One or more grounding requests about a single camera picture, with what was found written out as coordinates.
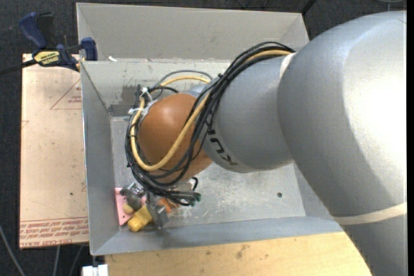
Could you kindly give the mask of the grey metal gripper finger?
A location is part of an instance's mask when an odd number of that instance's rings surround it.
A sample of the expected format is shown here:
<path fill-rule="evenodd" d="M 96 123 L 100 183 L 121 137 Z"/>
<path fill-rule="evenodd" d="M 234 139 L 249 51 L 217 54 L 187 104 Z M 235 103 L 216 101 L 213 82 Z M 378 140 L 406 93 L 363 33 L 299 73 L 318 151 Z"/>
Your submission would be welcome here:
<path fill-rule="evenodd" d="M 168 223 L 168 214 L 164 205 L 150 203 L 150 214 L 158 229 L 162 229 Z"/>
<path fill-rule="evenodd" d="M 144 190 L 139 188 L 136 183 L 130 183 L 120 190 L 120 194 L 127 199 L 127 203 L 133 209 L 140 209 L 142 206 L 142 198 L 144 197 Z"/>

